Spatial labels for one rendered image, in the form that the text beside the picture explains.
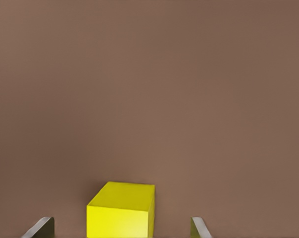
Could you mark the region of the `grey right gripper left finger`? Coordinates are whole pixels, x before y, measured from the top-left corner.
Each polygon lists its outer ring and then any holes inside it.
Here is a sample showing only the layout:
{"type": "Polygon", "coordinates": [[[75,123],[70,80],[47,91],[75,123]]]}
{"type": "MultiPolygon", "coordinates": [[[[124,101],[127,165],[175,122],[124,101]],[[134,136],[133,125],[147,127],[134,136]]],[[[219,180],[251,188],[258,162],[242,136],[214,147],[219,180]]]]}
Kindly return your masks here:
{"type": "Polygon", "coordinates": [[[21,238],[55,238],[54,217],[43,217],[21,238]]]}

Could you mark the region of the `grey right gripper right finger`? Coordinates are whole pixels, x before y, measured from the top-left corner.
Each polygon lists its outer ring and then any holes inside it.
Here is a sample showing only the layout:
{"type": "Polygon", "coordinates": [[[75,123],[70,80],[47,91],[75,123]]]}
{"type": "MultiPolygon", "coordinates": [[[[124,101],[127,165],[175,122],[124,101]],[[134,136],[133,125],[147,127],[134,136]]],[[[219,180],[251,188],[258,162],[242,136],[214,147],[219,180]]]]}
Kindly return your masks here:
{"type": "Polygon", "coordinates": [[[202,217],[191,217],[190,238],[212,238],[202,217]]]}

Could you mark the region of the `yellow square block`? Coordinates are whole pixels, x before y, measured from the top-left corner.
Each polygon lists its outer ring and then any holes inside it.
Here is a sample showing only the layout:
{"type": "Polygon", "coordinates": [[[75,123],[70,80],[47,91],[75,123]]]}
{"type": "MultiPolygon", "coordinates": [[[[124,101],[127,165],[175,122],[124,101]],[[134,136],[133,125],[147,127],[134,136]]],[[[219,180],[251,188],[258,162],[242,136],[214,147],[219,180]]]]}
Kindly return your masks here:
{"type": "Polygon", "coordinates": [[[152,238],[155,185],[107,182],[88,203],[87,238],[152,238]]]}

